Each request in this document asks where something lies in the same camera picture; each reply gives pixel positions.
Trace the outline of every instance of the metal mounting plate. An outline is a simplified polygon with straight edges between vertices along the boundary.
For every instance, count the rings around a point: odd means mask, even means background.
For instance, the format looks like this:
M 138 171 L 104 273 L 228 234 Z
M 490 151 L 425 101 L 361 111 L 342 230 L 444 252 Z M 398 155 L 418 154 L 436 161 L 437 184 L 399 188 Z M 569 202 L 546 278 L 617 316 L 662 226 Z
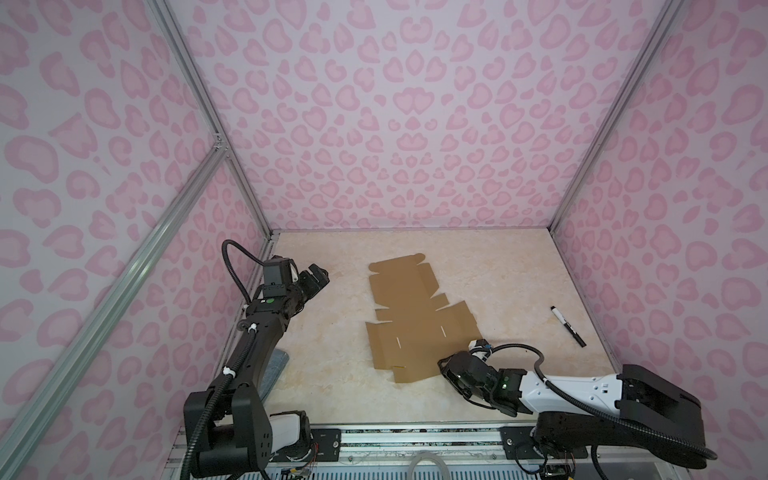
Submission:
M 543 460 L 531 444 L 531 430 L 533 427 L 501 427 L 499 432 L 502 434 L 502 445 L 507 460 L 515 459 L 515 449 L 517 449 L 518 460 Z M 576 449 L 575 458 L 587 458 L 587 449 L 581 447 Z
M 318 462 L 339 461 L 339 452 L 341 451 L 341 430 L 312 429 L 312 440 L 317 443 L 317 457 L 315 460 Z M 272 461 L 290 462 L 290 460 L 285 455 L 279 452 L 275 453 Z

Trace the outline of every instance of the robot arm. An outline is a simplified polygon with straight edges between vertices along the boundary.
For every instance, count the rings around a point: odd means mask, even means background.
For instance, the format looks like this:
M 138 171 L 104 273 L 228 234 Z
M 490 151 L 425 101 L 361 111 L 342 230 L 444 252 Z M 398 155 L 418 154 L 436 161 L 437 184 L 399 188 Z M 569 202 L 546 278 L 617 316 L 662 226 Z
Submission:
M 535 371 L 495 369 L 485 361 L 495 351 L 518 347 L 539 355 Z M 544 356 L 533 347 L 508 344 L 491 348 L 484 340 L 438 365 L 466 400 L 509 416 L 538 413 L 531 443 L 556 456 L 586 445 L 646 449 L 686 468 L 705 468 L 717 455 L 704 447 L 701 404 L 690 393 L 638 365 L 602 377 L 544 376 Z M 478 404 L 478 396 L 488 405 Z
M 228 366 L 243 357 L 239 371 L 222 372 L 203 392 L 194 392 L 184 403 L 184 427 L 195 432 L 210 399 L 222 382 L 223 389 L 213 413 L 206 421 L 193 452 L 187 452 L 189 471 L 196 478 L 242 472 L 262 472 L 272 454 L 279 449 L 295 449 L 289 456 L 303 457 L 311 445 L 310 423 L 304 412 L 268 416 L 258 393 L 275 345 L 288 328 L 291 317 L 328 284 L 328 272 L 313 264 L 309 271 L 297 273 L 291 259 L 274 257 L 263 263 L 263 298 L 254 299 L 246 309 L 243 330 Z M 255 339 L 251 330 L 255 329 Z M 229 425 L 217 425 L 225 415 Z

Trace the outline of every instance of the blue cloth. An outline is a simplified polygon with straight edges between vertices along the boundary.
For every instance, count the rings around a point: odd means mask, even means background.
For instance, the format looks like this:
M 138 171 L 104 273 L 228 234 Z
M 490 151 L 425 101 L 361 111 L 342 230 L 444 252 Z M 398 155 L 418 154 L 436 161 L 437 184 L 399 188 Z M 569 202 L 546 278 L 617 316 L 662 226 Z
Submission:
M 272 351 L 270 361 L 266 365 L 266 371 L 264 372 L 264 378 L 259 385 L 259 398 L 263 402 L 266 397 L 272 391 L 272 387 L 277 383 L 277 379 L 280 377 L 280 373 L 286 368 L 288 364 L 288 354 L 283 350 L 275 349 Z

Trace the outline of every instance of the pink leopard print wall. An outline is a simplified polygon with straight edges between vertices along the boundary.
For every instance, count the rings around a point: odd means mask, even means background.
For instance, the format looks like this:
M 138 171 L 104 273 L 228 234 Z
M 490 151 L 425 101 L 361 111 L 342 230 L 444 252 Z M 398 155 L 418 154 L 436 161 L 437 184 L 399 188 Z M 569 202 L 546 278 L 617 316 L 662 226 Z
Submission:
M 141 0 L 0 12 L 2 435 L 212 138 Z
M 263 241 L 222 166 L 20 479 L 159 477 L 184 400 L 207 387 L 243 299 L 221 260 L 226 238 L 252 252 Z M 253 262 L 230 258 L 246 280 Z
M 766 25 L 693 2 L 557 235 L 619 360 L 701 399 L 709 480 L 768 469 Z
M 173 1 L 272 227 L 548 225 L 661 0 Z

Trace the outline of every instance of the table surface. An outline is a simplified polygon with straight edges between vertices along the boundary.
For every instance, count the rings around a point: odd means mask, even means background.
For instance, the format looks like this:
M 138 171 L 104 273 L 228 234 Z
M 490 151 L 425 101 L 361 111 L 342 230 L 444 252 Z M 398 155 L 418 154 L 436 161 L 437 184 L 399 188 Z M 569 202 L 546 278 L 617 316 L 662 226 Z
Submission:
M 513 420 L 465 402 L 441 376 L 394 383 L 391 371 L 373 368 L 366 322 L 376 321 L 376 304 L 368 265 L 414 253 L 426 255 L 439 293 L 451 304 L 467 302 L 492 344 L 535 346 L 548 375 L 614 372 L 546 229 L 282 233 L 274 253 L 293 258 L 300 270 L 317 263 L 331 282 L 291 319 L 277 345 L 290 360 L 266 400 L 267 413 L 304 410 L 314 424 Z M 552 315 L 552 305 L 586 347 Z M 534 360 L 507 349 L 488 363 L 530 370 Z

